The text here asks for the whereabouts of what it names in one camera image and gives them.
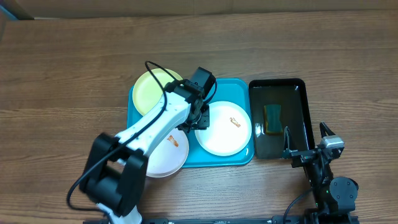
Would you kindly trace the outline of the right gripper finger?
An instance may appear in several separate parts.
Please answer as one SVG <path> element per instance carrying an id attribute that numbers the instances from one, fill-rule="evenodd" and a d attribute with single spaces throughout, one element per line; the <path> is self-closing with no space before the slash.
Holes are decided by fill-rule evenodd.
<path id="1" fill-rule="evenodd" d="M 284 128 L 284 150 L 282 152 L 282 157 L 284 159 L 290 159 L 290 129 L 288 126 Z"/>
<path id="2" fill-rule="evenodd" d="M 324 121 L 320 122 L 320 134 L 321 137 L 325 137 L 325 136 L 333 136 L 335 135 L 335 133 L 326 125 L 326 123 Z"/>

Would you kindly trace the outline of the green yellow sponge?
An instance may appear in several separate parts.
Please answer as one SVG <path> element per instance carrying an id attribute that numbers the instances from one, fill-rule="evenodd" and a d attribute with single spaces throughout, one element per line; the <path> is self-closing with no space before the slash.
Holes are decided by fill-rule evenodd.
<path id="1" fill-rule="evenodd" d="M 283 133 L 282 124 L 280 122 L 281 105 L 265 105 L 264 106 L 264 122 L 266 126 L 266 134 Z"/>

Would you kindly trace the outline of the white plate with sauce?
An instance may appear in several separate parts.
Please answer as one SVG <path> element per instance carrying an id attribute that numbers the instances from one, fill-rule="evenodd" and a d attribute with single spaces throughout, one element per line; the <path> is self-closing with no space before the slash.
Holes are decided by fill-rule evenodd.
<path id="1" fill-rule="evenodd" d="M 210 103 L 209 111 L 209 127 L 195 131 L 200 146 L 216 156 L 232 156 L 242 151 L 252 135 L 248 114 L 229 101 Z"/>

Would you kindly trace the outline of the yellow plate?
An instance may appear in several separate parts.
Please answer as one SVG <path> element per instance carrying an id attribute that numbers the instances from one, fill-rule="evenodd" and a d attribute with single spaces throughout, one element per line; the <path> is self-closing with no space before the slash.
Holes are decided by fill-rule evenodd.
<path id="1" fill-rule="evenodd" d="M 151 70 L 152 73 L 157 77 L 163 87 L 166 86 L 167 83 L 174 81 L 174 79 L 168 75 L 168 73 L 164 72 L 160 68 L 155 68 Z M 174 78 L 178 80 L 182 80 L 183 78 L 173 70 L 166 69 Z M 136 107 L 136 110 L 141 115 L 145 115 L 148 113 L 161 99 L 162 90 L 160 89 L 157 82 L 153 79 L 150 72 L 145 72 L 141 75 L 132 91 L 132 102 Z"/>

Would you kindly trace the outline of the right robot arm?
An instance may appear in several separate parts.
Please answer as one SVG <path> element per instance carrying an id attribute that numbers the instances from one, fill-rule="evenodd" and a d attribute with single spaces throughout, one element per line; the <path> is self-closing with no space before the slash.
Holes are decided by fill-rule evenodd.
<path id="1" fill-rule="evenodd" d="M 307 151 L 294 150 L 295 144 L 290 135 L 290 129 L 284 128 L 284 151 L 282 157 L 291 159 L 293 168 L 302 167 L 310 182 L 310 188 L 289 204 L 282 217 L 286 223 L 359 223 L 355 211 L 355 200 L 359 185 L 348 177 L 334 177 L 331 171 L 331 161 L 340 158 L 345 143 L 324 122 L 320 123 L 321 141 L 313 149 Z M 302 216 L 290 216 L 290 209 L 308 194 L 313 194 L 315 208 L 306 209 Z"/>

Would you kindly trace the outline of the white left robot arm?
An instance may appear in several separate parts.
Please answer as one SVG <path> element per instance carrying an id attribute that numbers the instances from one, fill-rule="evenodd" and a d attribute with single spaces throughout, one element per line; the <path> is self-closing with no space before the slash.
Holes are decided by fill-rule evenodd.
<path id="1" fill-rule="evenodd" d="M 136 124 L 115 137 L 93 142 L 81 177 L 73 184 L 105 215 L 103 223 L 142 223 L 137 204 L 144 190 L 149 157 L 174 128 L 209 126 L 205 99 L 212 86 L 187 80 L 166 84 L 160 101 Z"/>

